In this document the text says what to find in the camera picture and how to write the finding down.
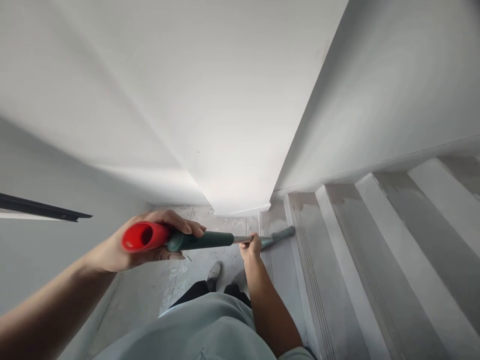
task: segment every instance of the person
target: person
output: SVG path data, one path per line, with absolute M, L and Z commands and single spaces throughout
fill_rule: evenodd
M 0 318 L 0 358 L 55 359 L 78 332 L 116 273 L 146 262 L 183 258 L 165 246 L 139 253 L 121 247 L 124 232 L 140 221 L 200 238 L 205 226 L 172 210 L 135 216 L 22 304 Z M 132 331 L 96 359 L 311 360 L 260 258 L 261 242 L 240 244 L 250 299 L 237 283 L 215 290 L 220 265 L 149 325 Z

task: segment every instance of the shirt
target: shirt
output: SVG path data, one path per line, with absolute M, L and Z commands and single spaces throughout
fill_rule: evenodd
M 179 304 L 134 330 L 95 360 L 274 360 L 255 332 L 252 310 L 233 296 L 212 292 Z M 313 360 L 303 347 L 281 360 Z

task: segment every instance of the red cap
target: red cap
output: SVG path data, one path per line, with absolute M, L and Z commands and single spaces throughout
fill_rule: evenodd
M 121 239 L 121 246 L 127 253 L 139 253 L 159 248 L 166 244 L 170 229 L 150 221 L 140 221 L 130 226 Z

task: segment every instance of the stair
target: stair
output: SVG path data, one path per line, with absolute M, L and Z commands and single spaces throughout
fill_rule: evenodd
M 317 358 L 480 359 L 478 159 L 289 193 L 260 213 L 261 235 L 290 225 L 262 259 Z

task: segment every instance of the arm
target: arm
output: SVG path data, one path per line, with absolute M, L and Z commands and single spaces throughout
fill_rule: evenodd
M 184 259 L 166 247 L 129 254 L 122 236 L 140 221 L 167 224 L 185 234 L 205 227 L 172 210 L 148 212 L 127 221 L 111 237 L 70 265 L 37 293 L 0 318 L 2 359 L 55 359 L 75 336 L 107 291 L 117 272 L 146 262 Z
M 279 358 L 303 344 L 294 320 L 270 281 L 260 258 L 261 248 L 256 233 L 250 244 L 240 244 L 256 332 Z

